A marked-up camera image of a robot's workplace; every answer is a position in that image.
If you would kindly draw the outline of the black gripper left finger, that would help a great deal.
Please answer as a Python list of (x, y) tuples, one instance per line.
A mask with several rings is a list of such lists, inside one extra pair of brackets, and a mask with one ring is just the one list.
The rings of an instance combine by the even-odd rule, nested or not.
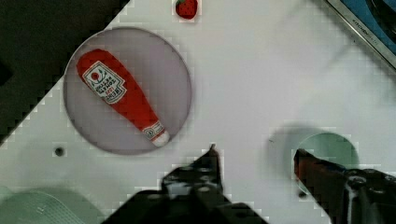
[(194, 187), (210, 186), (223, 191), (219, 153), (216, 145), (188, 165), (179, 166), (167, 174), (161, 182), (161, 190), (171, 199), (187, 196)]

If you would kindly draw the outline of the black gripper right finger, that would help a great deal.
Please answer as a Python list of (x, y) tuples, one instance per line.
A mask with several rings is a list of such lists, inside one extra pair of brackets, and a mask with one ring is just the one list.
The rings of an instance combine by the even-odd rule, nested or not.
[(299, 148), (293, 157), (294, 173), (332, 224), (347, 224), (347, 177), (342, 165), (315, 157)]

